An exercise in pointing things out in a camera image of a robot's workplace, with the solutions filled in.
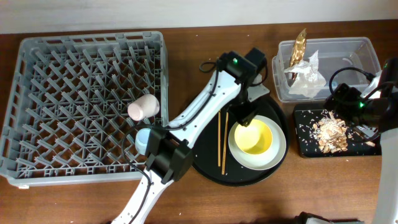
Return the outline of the wooden chopstick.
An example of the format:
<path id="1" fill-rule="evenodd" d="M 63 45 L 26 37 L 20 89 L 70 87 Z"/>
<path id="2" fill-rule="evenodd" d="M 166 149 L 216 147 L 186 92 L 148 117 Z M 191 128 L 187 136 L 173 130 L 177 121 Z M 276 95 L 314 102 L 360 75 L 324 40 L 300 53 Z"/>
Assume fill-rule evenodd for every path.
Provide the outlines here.
<path id="1" fill-rule="evenodd" d="M 221 167 L 221 111 L 218 112 L 218 167 Z"/>
<path id="2" fill-rule="evenodd" d="M 221 174 L 225 175 L 225 166 L 226 166 L 226 151 L 227 151 L 227 143 L 228 143 L 228 120 L 229 120 L 229 113 L 226 112 L 225 116 L 225 124 L 224 124 L 224 141 L 223 141 L 223 160 L 221 164 Z"/>

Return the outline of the yellow bowl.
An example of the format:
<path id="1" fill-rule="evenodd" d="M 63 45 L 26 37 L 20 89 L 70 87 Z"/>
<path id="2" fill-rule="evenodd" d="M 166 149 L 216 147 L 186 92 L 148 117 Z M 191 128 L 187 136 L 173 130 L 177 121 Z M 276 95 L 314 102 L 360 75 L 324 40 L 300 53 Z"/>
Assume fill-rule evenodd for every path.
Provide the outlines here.
<path id="1" fill-rule="evenodd" d="M 254 119 L 248 126 L 237 125 L 234 140 L 244 153 L 258 155 L 269 150 L 273 143 L 273 134 L 268 124 Z"/>

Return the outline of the food scraps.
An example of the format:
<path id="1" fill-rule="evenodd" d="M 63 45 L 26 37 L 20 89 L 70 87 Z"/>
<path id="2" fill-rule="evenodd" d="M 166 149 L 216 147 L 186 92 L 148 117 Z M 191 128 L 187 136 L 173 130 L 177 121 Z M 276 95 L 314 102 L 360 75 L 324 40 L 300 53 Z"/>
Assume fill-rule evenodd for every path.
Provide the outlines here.
<path id="1" fill-rule="evenodd" d="M 348 141 L 354 134 L 337 114 L 331 111 L 327 112 L 329 112 L 329 118 L 322 118 L 313 125 L 319 148 L 323 153 L 346 151 Z M 376 145 L 374 141 L 366 144 Z"/>

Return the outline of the white plate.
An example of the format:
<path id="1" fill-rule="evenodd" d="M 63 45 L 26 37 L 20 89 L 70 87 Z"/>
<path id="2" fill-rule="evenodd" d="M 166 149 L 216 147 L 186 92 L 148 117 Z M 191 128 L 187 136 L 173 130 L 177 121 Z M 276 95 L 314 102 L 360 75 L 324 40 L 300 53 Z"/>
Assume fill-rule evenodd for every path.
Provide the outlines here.
<path id="1" fill-rule="evenodd" d="M 241 151 L 237 147 L 234 140 L 234 132 L 239 123 L 235 123 L 229 132 L 228 136 L 229 150 L 234 159 L 243 167 L 246 167 L 251 170 L 267 170 L 275 167 L 282 160 L 286 152 L 286 146 L 287 146 L 286 137 L 281 127 L 270 118 L 257 115 L 255 119 L 259 119 L 265 122 L 271 128 L 273 134 L 273 143 L 269 148 L 269 150 L 263 154 L 258 154 L 258 155 L 250 155 Z"/>

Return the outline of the white napkin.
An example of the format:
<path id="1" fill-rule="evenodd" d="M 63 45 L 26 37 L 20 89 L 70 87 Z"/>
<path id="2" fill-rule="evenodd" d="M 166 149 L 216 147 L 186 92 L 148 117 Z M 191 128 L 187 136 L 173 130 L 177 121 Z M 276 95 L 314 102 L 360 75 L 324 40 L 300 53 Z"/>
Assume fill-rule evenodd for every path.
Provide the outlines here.
<path id="1" fill-rule="evenodd" d="M 318 71 L 318 64 L 318 51 L 316 51 L 308 61 L 301 60 L 298 64 L 284 70 L 284 73 L 296 74 L 289 94 L 314 98 L 320 92 L 321 88 L 326 85 L 326 80 Z"/>

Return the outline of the gold snack wrapper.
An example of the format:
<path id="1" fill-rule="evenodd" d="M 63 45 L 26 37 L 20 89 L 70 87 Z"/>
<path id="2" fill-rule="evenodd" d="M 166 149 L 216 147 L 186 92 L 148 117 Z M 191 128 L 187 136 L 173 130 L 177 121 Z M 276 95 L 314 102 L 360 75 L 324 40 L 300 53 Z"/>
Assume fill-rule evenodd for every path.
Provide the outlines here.
<path id="1" fill-rule="evenodd" d="M 290 67 L 293 67 L 294 65 L 298 64 L 303 59 L 303 56 L 305 55 L 306 45 L 307 45 L 307 31 L 306 29 L 304 29 L 299 33 L 294 42 L 292 55 L 289 63 Z"/>

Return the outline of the pink cup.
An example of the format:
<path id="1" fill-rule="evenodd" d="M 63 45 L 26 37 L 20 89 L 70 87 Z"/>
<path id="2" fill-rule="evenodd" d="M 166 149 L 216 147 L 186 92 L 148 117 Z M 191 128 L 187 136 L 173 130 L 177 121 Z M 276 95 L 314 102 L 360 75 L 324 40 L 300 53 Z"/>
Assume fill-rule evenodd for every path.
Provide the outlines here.
<path id="1" fill-rule="evenodd" d="M 158 99 L 151 94 L 143 95 L 127 107 L 127 113 L 134 121 L 155 116 L 160 111 Z"/>

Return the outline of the light blue cup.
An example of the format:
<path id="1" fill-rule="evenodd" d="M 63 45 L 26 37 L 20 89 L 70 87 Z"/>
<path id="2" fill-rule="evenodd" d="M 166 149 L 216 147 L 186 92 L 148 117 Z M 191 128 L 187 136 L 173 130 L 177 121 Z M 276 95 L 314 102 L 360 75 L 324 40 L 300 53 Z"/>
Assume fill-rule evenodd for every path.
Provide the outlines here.
<path id="1" fill-rule="evenodd" d="M 134 144 L 136 151 L 141 155 L 146 154 L 146 149 L 149 142 L 149 136 L 150 136 L 149 128 L 140 129 L 136 134 L 136 139 Z"/>

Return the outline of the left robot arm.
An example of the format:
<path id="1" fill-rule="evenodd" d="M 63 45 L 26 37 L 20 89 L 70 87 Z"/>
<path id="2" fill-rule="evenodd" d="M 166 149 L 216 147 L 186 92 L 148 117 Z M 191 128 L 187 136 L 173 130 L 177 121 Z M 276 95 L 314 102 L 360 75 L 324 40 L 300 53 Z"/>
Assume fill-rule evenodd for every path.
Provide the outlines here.
<path id="1" fill-rule="evenodd" d="M 223 53 L 214 62 L 213 75 L 192 103 L 168 126 L 150 125 L 145 169 L 136 191 L 113 223 L 144 223 L 163 191 L 180 180 L 193 164 L 193 151 L 201 132 L 225 108 L 242 126 L 258 113 L 248 90 L 267 69 L 264 52 L 251 49 L 245 56 Z"/>

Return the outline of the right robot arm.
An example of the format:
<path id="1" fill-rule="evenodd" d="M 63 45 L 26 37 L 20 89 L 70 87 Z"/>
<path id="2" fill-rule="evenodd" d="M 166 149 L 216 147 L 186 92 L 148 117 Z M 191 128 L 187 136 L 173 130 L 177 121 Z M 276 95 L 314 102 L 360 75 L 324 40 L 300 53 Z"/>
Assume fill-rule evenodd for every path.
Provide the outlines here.
<path id="1" fill-rule="evenodd" d="M 378 77 L 351 69 L 365 75 L 368 87 L 361 92 L 345 83 L 330 85 L 324 107 L 353 126 L 377 129 L 373 137 L 380 138 L 382 164 L 373 223 L 397 223 L 397 58 L 386 60 Z"/>

